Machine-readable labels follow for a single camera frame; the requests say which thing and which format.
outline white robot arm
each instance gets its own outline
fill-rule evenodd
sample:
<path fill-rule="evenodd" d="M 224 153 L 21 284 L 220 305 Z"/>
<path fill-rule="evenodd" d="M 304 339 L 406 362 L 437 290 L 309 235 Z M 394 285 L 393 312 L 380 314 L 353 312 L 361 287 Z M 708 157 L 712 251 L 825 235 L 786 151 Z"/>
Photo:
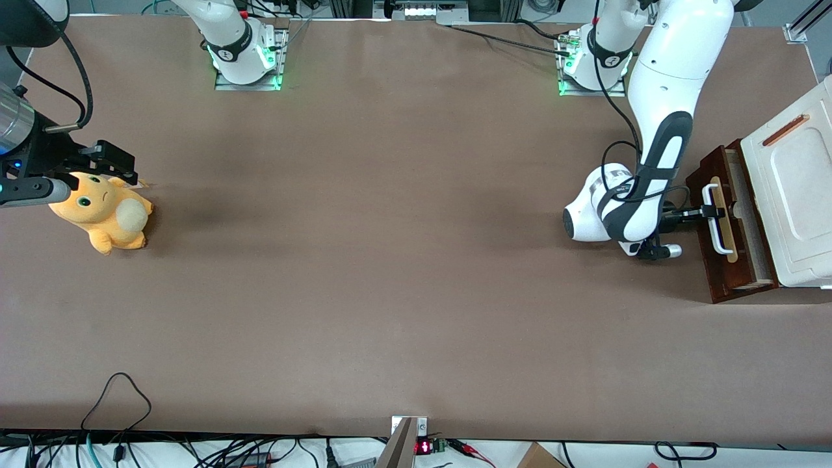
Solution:
<path fill-rule="evenodd" d="M 644 3 L 613 1 L 627 7 Z M 643 247 L 652 249 L 646 258 L 681 254 L 679 246 L 648 246 L 646 240 L 658 228 L 664 195 L 691 136 L 696 101 L 725 43 L 736 1 L 661 1 L 659 18 L 633 69 L 628 93 L 643 142 L 638 167 L 633 174 L 622 164 L 606 164 L 589 175 L 577 199 L 563 212 L 572 239 L 612 239 L 630 256 L 641 255 Z M 603 24 L 601 18 L 597 27 Z M 614 81 L 605 84 L 611 86 Z"/>
<path fill-rule="evenodd" d="M 171 0 L 196 23 L 214 66 L 229 82 L 250 84 L 275 68 L 275 28 L 243 19 L 234 0 Z"/>

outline orange strip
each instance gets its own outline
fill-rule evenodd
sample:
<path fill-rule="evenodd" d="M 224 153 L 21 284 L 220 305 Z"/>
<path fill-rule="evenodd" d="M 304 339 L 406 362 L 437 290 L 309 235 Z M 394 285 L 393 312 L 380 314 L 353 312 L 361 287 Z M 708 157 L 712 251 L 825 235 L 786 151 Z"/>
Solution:
<path fill-rule="evenodd" d="M 785 126 L 783 128 L 781 128 L 780 130 L 778 130 L 777 132 L 775 132 L 774 135 L 766 138 L 763 141 L 763 146 L 764 147 L 770 147 L 771 145 L 780 141 L 781 138 L 783 138 L 786 135 L 788 135 L 789 133 L 791 133 L 797 127 L 800 127 L 801 125 L 803 125 L 804 123 L 806 123 L 808 121 L 809 121 L 809 116 L 807 116 L 806 114 L 800 115 L 800 117 L 797 117 L 795 120 L 785 124 Z"/>

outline metal cylinder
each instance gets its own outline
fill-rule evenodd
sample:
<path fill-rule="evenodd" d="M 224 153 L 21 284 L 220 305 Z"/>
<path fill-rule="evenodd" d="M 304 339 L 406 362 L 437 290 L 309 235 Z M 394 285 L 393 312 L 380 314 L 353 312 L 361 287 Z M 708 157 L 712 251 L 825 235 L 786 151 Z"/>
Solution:
<path fill-rule="evenodd" d="M 17 147 L 35 123 L 35 110 L 0 82 L 0 156 Z"/>

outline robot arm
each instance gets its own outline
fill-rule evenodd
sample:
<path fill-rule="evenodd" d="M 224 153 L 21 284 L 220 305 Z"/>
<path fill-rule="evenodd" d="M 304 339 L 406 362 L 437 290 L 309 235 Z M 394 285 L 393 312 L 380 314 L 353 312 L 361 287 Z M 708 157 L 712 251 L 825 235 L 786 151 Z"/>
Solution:
<path fill-rule="evenodd" d="M 572 239 L 612 239 L 635 256 L 656 232 L 664 194 L 691 136 L 696 102 L 733 13 L 731 0 L 662 0 L 628 93 L 644 145 L 638 167 L 632 174 L 621 164 L 606 164 L 590 174 L 563 213 Z M 659 257 L 680 254 L 678 246 L 661 246 Z"/>
<path fill-rule="evenodd" d="M 77 57 L 63 32 L 68 16 L 67 0 L 3 0 L 0 46 L 46 47 L 62 38 Z M 137 182 L 133 156 L 103 140 L 84 147 L 69 136 L 89 121 L 91 98 L 78 122 L 57 125 L 24 99 L 25 92 L 0 83 L 0 207 L 62 202 L 78 187 L 74 171 Z"/>
<path fill-rule="evenodd" d="M 254 18 L 243 19 L 233 0 L 174 0 L 191 15 L 206 38 L 215 67 L 229 82 L 249 84 L 275 67 L 275 30 Z M 47 47 L 69 20 L 67 0 L 2 0 L 0 46 Z M 112 143 L 92 147 L 75 143 L 69 132 L 83 126 L 59 126 L 24 98 L 26 89 L 0 83 L 0 207 L 62 202 L 76 190 L 70 172 L 120 177 L 136 184 L 135 158 Z"/>
<path fill-rule="evenodd" d="M 229 82 L 251 84 L 275 68 L 275 28 L 243 19 L 234 0 L 171 0 L 202 32 L 214 66 Z"/>

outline mounting plate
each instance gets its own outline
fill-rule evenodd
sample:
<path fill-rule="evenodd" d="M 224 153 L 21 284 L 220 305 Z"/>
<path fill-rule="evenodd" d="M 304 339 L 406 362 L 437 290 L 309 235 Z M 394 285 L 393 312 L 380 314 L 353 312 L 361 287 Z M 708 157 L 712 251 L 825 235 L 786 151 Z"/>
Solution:
<path fill-rule="evenodd" d="M 428 434 L 428 417 L 427 416 L 393 416 L 390 418 L 390 434 L 396 431 L 399 427 L 399 422 L 404 418 L 415 418 L 416 426 L 418 427 L 418 436 L 425 437 Z"/>

